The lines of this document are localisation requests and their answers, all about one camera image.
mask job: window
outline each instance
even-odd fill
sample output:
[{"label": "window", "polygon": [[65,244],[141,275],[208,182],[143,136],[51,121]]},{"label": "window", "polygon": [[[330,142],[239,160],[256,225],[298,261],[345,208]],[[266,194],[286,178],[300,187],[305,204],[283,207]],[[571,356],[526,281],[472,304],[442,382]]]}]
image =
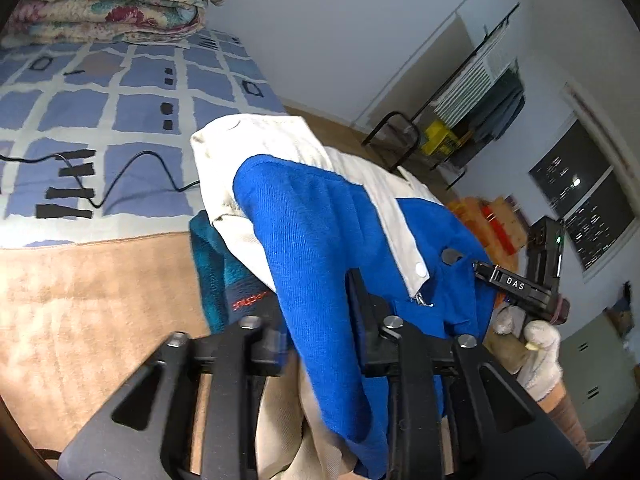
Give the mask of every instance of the window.
[{"label": "window", "polygon": [[613,166],[579,121],[529,174],[564,218],[584,270],[618,240],[636,216]]}]

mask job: screw head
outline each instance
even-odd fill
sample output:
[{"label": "screw head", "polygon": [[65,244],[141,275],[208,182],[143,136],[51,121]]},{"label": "screw head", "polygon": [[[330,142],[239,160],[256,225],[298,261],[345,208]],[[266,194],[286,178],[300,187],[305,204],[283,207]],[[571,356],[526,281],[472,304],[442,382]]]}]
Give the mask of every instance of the screw head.
[{"label": "screw head", "polygon": [[463,334],[458,336],[458,344],[462,346],[462,348],[474,348],[478,342],[471,334]]},{"label": "screw head", "polygon": [[262,320],[258,316],[244,316],[240,320],[240,328],[252,330],[258,328],[262,324]]},{"label": "screw head", "polygon": [[400,328],[404,320],[399,316],[386,316],[382,321],[387,328]]},{"label": "screw head", "polygon": [[178,347],[184,345],[189,340],[189,336],[184,332],[174,332],[169,336],[167,344],[169,346]]}]

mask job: black cable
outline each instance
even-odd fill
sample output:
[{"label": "black cable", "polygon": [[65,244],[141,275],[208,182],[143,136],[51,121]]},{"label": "black cable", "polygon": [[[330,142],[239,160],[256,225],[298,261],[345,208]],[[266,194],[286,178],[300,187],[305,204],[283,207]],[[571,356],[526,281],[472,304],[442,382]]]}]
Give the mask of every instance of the black cable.
[{"label": "black cable", "polygon": [[[190,187],[196,186],[197,184],[200,183],[199,180],[194,180],[193,182],[191,182],[190,184],[187,184],[184,187],[178,187],[175,183],[174,178],[171,176],[171,173],[169,172],[169,168],[166,166],[162,157],[158,155],[156,152],[145,150],[144,152],[135,154],[129,159],[129,161],[124,165],[124,167],[118,172],[118,174],[113,179],[111,184],[109,184],[109,187],[107,188],[107,191],[105,191],[104,196],[102,197],[102,200],[100,200],[100,202],[95,203],[90,198],[87,198],[87,200],[89,201],[89,204],[91,204],[96,209],[100,209],[104,205],[105,200],[107,200],[109,193],[111,193],[113,186],[116,185],[116,182],[119,181],[120,177],[123,175],[125,171],[127,171],[127,168],[133,163],[133,161],[142,155],[153,155],[155,158],[157,158],[160,161],[160,164],[162,164],[162,168],[164,169],[166,176],[169,177],[169,181],[171,181],[171,185],[174,187],[174,191],[177,191],[178,193],[187,191]],[[67,160],[66,156],[61,155],[60,153],[51,153],[50,155],[45,155],[41,158],[20,158],[18,156],[5,156],[2,153],[0,153],[0,160],[4,160],[5,162],[23,162],[25,164],[37,164],[38,162],[44,162],[45,160],[49,160],[50,158],[56,158],[58,160],[62,160],[67,165],[68,168],[74,167],[71,164],[71,162]],[[78,186],[80,186],[80,189],[84,189],[84,190],[88,189],[82,185],[82,181],[77,175],[72,175],[72,177],[76,180],[76,182],[78,183]]]}]

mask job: hanging clothes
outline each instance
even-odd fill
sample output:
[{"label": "hanging clothes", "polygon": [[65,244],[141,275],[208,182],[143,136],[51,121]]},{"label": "hanging clothes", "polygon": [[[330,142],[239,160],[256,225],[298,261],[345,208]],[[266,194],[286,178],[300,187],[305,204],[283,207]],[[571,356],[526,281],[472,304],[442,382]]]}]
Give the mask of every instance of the hanging clothes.
[{"label": "hanging clothes", "polygon": [[506,70],[494,86],[469,112],[469,130],[478,142],[485,137],[499,139],[524,106],[524,87],[518,75]]}]

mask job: blue checkered bedsheet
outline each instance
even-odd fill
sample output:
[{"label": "blue checkered bedsheet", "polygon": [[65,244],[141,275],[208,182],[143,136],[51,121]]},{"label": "blue checkered bedsheet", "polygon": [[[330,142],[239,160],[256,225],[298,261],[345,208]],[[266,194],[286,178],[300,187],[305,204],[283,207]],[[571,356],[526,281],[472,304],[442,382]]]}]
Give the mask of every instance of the blue checkered bedsheet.
[{"label": "blue checkered bedsheet", "polygon": [[[224,115],[285,113],[238,38],[213,30],[180,46],[53,44],[0,57],[0,153],[65,152],[96,200],[137,152],[158,152],[183,186],[198,177],[192,133]],[[198,187],[173,192],[150,156],[127,170],[99,210],[72,191],[68,173],[57,160],[0,161],[0,247],[186,231],[203,208]],[[60,214],[51,205],[70,208],[68,215],[51,218]]]}]

